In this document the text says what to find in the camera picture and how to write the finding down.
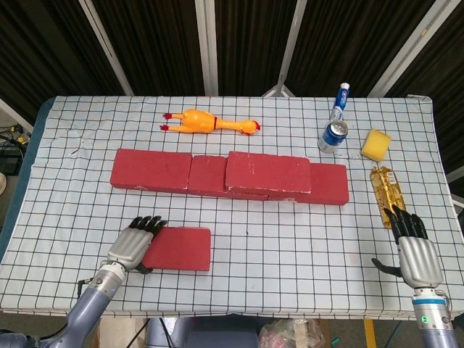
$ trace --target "red foam block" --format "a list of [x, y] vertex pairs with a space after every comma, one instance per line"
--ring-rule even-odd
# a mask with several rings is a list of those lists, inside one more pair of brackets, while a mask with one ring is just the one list
[[209, 270], [209, 228], [164, 227], [153, 239], [142, 263], [160, 270]]
[[118, 149], [109, 182], [118, 189], [185, 194], [191, 154]]
[[311, 163], [312, 191], [299, 203], [343, 205], [349, 201], [347, 168], [344, 165]]
[[268, 195], [241, 194], [225, 189], [227, 158], [221, 156], [194, 156], [191, 162], [188, 192], [199, 196], [250, 199], [265, 201]]
[[306, 197], [311, 192], [310, 168], [306, 157], [229, 152], [225, 187], [274, 198]]

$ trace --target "grid tablecloth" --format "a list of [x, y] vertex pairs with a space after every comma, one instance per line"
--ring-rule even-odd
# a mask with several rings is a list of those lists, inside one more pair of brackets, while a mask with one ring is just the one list
[[[135, 216], [162, 215], [170, 226], [211, 229], [210, 271], [129, 273], [108, 314], [413, 316], [412, 289], [379, 274], [370, 261], [377, 256], [384, 264], [399, 264], [370, 184], [376, 163], [360, 156], [368, 131], [376, 128], [391, 136], [381, 165], [395, 171], [408, 210], [423, 218], [444, 271], [439, 288], [452, 298], [454, 314], [462, 312], [464, 244], [430, 99], [349, 99], [347, 140], [335, 154], [324, 154], [318, 134], [332, 104], [330, 98], [57, 97], [1, 262], [0, 307], [69, 312], [76, 282], [94, 275], [121, 229]], [[229, 120], [252, 118], [262, 130], [253, 136], [159, 130], [163, 113], [193, 108]], [[109, 177], [121, 147], [285, 154], [343, 164], [349, 203], [256, 202], [112, 188]]]

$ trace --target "metal pole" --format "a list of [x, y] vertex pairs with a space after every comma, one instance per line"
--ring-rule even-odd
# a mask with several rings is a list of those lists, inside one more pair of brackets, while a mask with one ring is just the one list
[[289, 73], [291, 58], [297, 44], [299, 27], [301, 27], [303, 15], [305, 14], [307, 0], [297, 0], [297, 6], [293, 14], [293, 20], [291, 21], [291, 27], [289, 31], [289, 38], [287, 39], [287, 45], [285, 47], [285, 53], [283, 54], [281, 71], [278, 74], [277, 86], [275, 87], [275, 94], [277, 96], [282, 94], [283, 84], [287, 79]]
[[219, 87], [215, 2], [214, 0], [195, 0], [195, 10], [202, 57], [204, 94], [217, 96]]
[[396, 57], [391, 61], [377, 84], [372, 88], [368, 97], [383, 97], [388, 93], [460, 1], [437, 0], [434, 2]]
[[447, 181], [448, 183], [452, 183], [453, 181], [461, 179], [462, 177], [464, 177], [464, 165], [456, 170], [453, 170], [451, 173], [448, 173]]
[[92, 0], [79, 0], [79, 4], [86, 14], [87, 20], [94, 30], [95, 36], [98, 39], [103, 52], [106, 54], [111, 68], [115, 72], [116, 78], [121, 84], [126, 96], [133, 96], [132, 87], [125, 76], [124, 69], [121, 66], [119, 59], [117, 58], [116, 52], [113, 49], [111, 41], [104, 29], [103, 23], [100, 20], [100, 16], [95, 9]]
[[3, 99], [0, 99], [0, 113], [10, 116], [13, 120], [18, 122], [26, 131], [33, 131], [34, 127], [26, 121], [20, 114], [14, 111]]

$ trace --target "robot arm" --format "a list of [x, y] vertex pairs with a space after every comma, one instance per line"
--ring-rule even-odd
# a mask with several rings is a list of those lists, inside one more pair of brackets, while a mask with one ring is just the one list
[[372, 262], [381, 272], [403, 278], [414, 289], [414, 312], [426, 347], [458, 348], [448, 298], [435, 290], [442, 283], [443, 275], [434, 245], [417, 215], [396, 206], [393, 209], [394, 213], [388, 209], [385, 213], [398, 246], [400, 267], [385, 266], [377, 259]]
[[[127, 272], [137, 269], [151, 272], [141, 261], [153, 238], [167, 222], [160, 216], [137, 217], [117, 237], [107, 261], [94, 276], [88, 288], [67, 316], [67, 327], [59, 336], [46, 341], [35, 340], [34, 347], [82, 347], [107, 305], [124, 281]], [[28, 347], [30, 337], [19, 333], [0, 335], [0, 346]]]

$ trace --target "orange rubber chicken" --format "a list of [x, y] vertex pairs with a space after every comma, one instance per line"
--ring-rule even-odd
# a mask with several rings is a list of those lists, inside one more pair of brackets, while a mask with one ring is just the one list
[[234, 129], [244, 134], [253, 134], [260, 130], [260, 124], [256, 121], [226, 121], [211, 115], [209, 112], [200, 110], [186, 110], [183, 114], [165, 114], [165, 119], [178, 118], [181, 125], [161, 125], [162, 131], [178, 131], [182, 133], [210, 133], [214, 129]]

